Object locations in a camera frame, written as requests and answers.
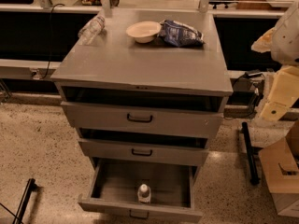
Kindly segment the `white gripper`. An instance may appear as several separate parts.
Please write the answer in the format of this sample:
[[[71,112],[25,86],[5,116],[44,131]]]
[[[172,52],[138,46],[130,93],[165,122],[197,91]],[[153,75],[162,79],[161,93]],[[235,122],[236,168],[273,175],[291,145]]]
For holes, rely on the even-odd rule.
[[[282,66],[275,74],[271,90],[260,117],[268,121],[278,121],[299,99],[299,68]]]

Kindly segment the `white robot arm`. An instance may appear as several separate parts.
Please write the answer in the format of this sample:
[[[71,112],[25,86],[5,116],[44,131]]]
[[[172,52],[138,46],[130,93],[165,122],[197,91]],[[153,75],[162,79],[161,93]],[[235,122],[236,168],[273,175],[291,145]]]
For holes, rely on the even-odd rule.
[[[269,51],[271,58],[281,64],[260,113],[265,120],[277,121],[299,99],[299,3],[294,2],[251,49],[260,53]]]

